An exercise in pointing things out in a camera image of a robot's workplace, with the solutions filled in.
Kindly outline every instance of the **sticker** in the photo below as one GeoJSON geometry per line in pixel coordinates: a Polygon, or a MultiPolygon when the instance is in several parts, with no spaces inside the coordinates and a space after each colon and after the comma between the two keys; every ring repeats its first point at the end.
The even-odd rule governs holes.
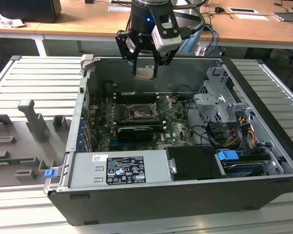
{"type": "Polygon", "coordinates": [[[106,162],[108,155],[93,155],[92,156],[92,161],[93,162],[106,162]]]}
{"type": "Polygon", "coordinates": [[[106,183],[108,185],[146,182],[143,156],[107,157],[106,169],[106,183]]]}

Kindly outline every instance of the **table leg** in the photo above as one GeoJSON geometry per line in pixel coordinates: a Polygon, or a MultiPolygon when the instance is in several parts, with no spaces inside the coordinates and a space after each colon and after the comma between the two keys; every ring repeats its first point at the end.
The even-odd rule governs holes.
{"type": "Polygon", "coordinates": [[[77,49],[78,49],[78,52],[83,52],[83,47],[82,47],[82,42],[80,40],[77,40],[77,49]]]}
{"type": "Polygon", "coordinates": [[[43,39],[43,35],[33,35],[32,39],[35,41],[38,53],[40,56],[48,56],[49,52],[45,45],[45,41],[43,39]]]}

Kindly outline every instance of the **white paper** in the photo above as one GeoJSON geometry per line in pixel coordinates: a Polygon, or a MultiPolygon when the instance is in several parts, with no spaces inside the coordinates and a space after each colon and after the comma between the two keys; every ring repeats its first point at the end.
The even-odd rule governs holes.
{"type": "Polygon", "coordinates": [[[264,16],[256,16],[256,15],[243,15],[243,14],[235,14],[241,20],[265,20],[268,21],[264,16]]]}
{"type": "Polygon", "coordinates": [[[6,28],[21,27],[25,24],[20,19],[9,19],[0,14],[0,23],[6,28]]]}
{"type": "Polygon", "coordinates": [[[107,160],[108,155],[93,155],[92,156],[92,161],[93,162],[99,162],[99,161],[105,161],[107,160]]]}

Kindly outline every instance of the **floor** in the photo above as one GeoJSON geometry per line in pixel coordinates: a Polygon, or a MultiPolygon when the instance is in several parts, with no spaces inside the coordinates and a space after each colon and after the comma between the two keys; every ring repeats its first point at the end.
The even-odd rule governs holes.
{"type": "MultiPolygon", "coordinates": [[[[46,45],[51,56],[81,56],[84,53],[96,54],[99,56],[119,56],[116,43],[113,42],[92,42],[82,41],[83,53],[78,52],[75,41],[67,40],[47,40],[46,45]]],[[[243,59],[246,48],[242,47],[218,47],[218,50],[225,49],[225,56],[232,59],[243,59]]],[[[261,57],[262,51],[256,51],[258,57],[261,57]]],[[[0,71],[8,62],[12,55],[37,56],[36,45],[31,39],[0,39],[0,71]]],[[[293,62],[289,64],[289,56],[293,51],[273,50],[270,58],[265,63],[282,80],[285,81],[293,70],[293,62]]],[[[288,86],[293,84],[293,74],[291,75],[288,86]]]]}

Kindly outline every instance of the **motherboard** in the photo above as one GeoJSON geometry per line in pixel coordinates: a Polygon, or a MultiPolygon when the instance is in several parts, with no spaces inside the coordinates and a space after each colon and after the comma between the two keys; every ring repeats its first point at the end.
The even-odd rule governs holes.
{"type": "Polygon", "coordinates": [[[99,98],[90,107],[95,152],[162,150],[195,145],[186,100],[173,95],[99,98]]]}

